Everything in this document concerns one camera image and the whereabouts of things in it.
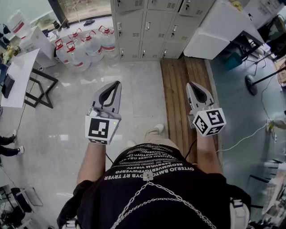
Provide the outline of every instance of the large plastic water bottle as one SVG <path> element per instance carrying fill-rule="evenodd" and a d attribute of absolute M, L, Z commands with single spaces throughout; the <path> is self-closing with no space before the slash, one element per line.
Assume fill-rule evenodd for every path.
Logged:
<path fill-rule="evenodd" d="M 28 36 L 31 29 L 31 24 L 26 20 L 21 10 L 17 10 L 7 21 L 7 26 L 17 37 L 23 38 Z"/>
<path fill-rule="evenodd" d="M 76 32 L 73 32 L 72 35 L 68 35 L 68 37 L 74 42 L 77 48 L 82 48 L 83 42 L 80 39 L 81 29 L 78 28 Z"/>
<path fill-rule="evenodd" d="M 114 51 L 115 50 L 114 29 L 113 28 L 105 28 L 104 26 L 100 26 L 98 31 L 102 32 L 102 34 L 100 35 L 102 48 L 107 52 Z"/>
<path fill-rule="evenodd" d="M 100 61 L 103 58 L 103 52 L 99 39 L 96 37 L 96 33 L 92 30 L 89 34 L 86 34 L 84 42 L 84 50 L 86 55 L 88 55 L 91 62 Z"/>
<path fill-rule="evenodd" d="M 73 41 L 67 43 L 67 59 L 73 69 L 83 72 L 90 66 L 90 60 L 83 49 L 76 48 Z"/>
<path fill-rule="evenodd" d="M 61 62 L 64 63 L 65 66 L 69 67 L 70 66 L 70 62 L 68 61 L 68 54 L 67 54 L 67 49 L 63 46 L 63 41 L 62 39 L 57 40 L 55 42 L 56 44 L 56 49 L 55 49 L 55 53 L 57 55 L 57 57 L 59 58 L 59 60 Z"/>

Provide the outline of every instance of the silver chain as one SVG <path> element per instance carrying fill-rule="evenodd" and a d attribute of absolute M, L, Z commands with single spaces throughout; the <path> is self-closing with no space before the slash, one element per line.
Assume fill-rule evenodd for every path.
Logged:
<path fill-rule="evenodd" d="M 129 210 L 128 212 L 126 212 L 130 206 L 130 204 L 134 201 L 134 199 L 136 198 L 136 196 L 138 196 L 141 191 L 143 189 L 145 189 L 147 187 L 147 185 L 151 185 L 151 186 L 155 186 L 157 188 L 160 188 L 160 189 L 163 189 L 164 191 L 168 192 L 169 194 L 175 196 L 176 198 L 156 198 L 156 199 L 150 199 L 148 201 L 145 201 L 144 203 L 142 204 L 139 204 L 137 205 L 136 207 L 132 208 L 131 210 Z M 129 200 L 129 203 L 124 207 L 122 213 L 118 216 L 118 219 L 116 220 L 116 222 L 113 224 L 112 228 L 111 229 L 115 229 L 119 223 L 126 217 L 128 216 L 131 212 L 133 212 L 134 210 L 138 209 L 139 207 L 142 207 L 146 204 L 149 204 L 151 202 L 154 202 L 154 201 L 158 201 L 158 200 L 169 200 L 169 201 L 178 201 L 178 202 L 182 202 L 184 205 L 188 206 L 190 209 L 194 210 L 197 215 L 205 222 L 209 225 L 210 228 L 212 229 L 216 229 L 216 227 L 211 223 L 211 221 L 204 215 L 202 215 L 202 213 L 197 210 L 192 204 L 190 204 L 188 201 L 185 201 L 183 200 L 183 198 L 181 198 L 179 195 L 176 195 L 173 191 L 169 190 L 168 188 L 165 188 L 159 184 L 154 184 L 152 182 L 150 182 L 149 180 L 147 181 L 146 184 L 144 184 L 140 190 L 138 190 L 135 195 Z"/>

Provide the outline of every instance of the blue-green floor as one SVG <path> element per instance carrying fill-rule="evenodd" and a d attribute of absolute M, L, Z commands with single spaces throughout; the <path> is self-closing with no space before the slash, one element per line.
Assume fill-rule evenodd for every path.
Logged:
<path fill-rule="evenodd" d="M 264 61 L 258 64 L 255 79 L 261 79 L 276 71 L 271 60 L 266 59 L 266 62 L 265 68 L 262 68 L 265 64 Z M 261 92 L 267 87 L 270 78 L 257 84 L 257 95 L 251 95 L 245 85 L 245 76 L 254 74 L 255 65 L 252 64 L 252 62 L 245 61 L 235 69 L 227 71 L 220 56 L 210 61 L 219 105 L 227 120 L 227 125 L 223 130 L 223 149 L 232 147 L 266 123 L 267 115 L 261 103 Z M 268 88 L 263 92 L 262 99 L 271 119 L 286 118 L 284 114 L 286 91 L 282 91 L 277 75 L 272 78 Z M 286 131 L 277 129 L 275 131 L 276 143 L 274 143 L 272 135 L 266 133 L 263 128 L 253 137 L 242 141 L 233 149 L 223 152 L 223 173 L 227 182 L 237 185 L 249 193 L 252 197 L 252 204 L 255 205 L 263 204 L 265 184 L 252 178 L 248 180 L 249 175 L 270 178 L 270 173 L 276 171 L 265 168 L 264 163 L 271 159 L 285 161 L 283 151 L 286 147 Z"/>

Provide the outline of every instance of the gray metal locker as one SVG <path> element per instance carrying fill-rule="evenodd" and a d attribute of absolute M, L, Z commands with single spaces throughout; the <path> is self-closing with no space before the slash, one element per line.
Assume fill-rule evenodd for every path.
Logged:
<path fill-rule="evenodd" d="M 149 0 L 148 9 L 175 11 L 179 0 Z"/>
<path fill-rule="evenodd" d="M 161 58 L 178 59 L 185 46 L 186 43 L 166 42 L 161 52 Z"/>
<path fill-rule="evenodd" d="M 115 12 L 143 9 L 144 3 L 145 0 L 114 0 Z"/>
<path fill-rule="evenodd" d="M 167 13 L 165 11 L 147 11 L 143 38 L 164 39 L 167 34 L 172 17 L 172 13 Z"/>
<path fill-rule="evenodd" d="M 121 60 L 137 60 L 140 41 L 119 41 L 119 56 Z"/>
<path fill-rule="evenodd" d="M 168 40 L 186 41 L 194 34 L 199 26 L 200 19 L 177 15 L 174 23 L 169 28 Z"/>
<path fill-rule="evenodd" d="M 118 40 L 140 39 L 143 11 L 129 11 L 116 14 Z"/>
<path fill-rule="evenodd" d="M 214 1 L 215 0 L 184 0 L 179 14 L 192 17 L 204 16 Z"/>
<path fill-rule="evenodd" d="M 142 60 L 158 60 L 164 41 L 143 40 L 140 58 Z"/>

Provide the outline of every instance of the round black base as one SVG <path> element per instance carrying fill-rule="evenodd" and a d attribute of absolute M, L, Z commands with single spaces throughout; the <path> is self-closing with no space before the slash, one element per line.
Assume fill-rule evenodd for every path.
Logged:
<path fill-rule="evenodd" d="M 254 82 L 255 82 L 254 77 L 252 75 L 247 75 L 245 77 L 245 83 L 246 83 L 247 89 L 252 95 L 257 94 L 257 87 L 256 85 L 253 85 Z"/>

